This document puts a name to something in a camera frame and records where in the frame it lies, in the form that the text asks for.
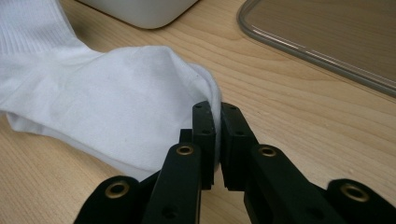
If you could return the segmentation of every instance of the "white sock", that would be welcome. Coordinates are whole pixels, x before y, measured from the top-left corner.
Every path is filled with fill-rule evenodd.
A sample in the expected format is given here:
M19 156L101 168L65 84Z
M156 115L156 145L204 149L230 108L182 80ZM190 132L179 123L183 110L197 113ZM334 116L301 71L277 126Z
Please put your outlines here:
M220 93L201 66L167 47L88 49L57 1L0 2L0 114L142 180L161 169L191 108Z

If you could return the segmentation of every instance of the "brass insert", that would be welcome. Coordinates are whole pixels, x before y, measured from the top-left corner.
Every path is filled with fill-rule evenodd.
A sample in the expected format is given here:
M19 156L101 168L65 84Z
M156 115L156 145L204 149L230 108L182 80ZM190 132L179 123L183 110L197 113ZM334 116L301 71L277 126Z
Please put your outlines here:
M105 195L110 199L117 199L129 191L129 185L125 181L117 181L107 187Z
M360 203L365 203L369 201L370 196L366 191L356 187L352 184L344 184L341 186L341 191L350 199L355 200Z

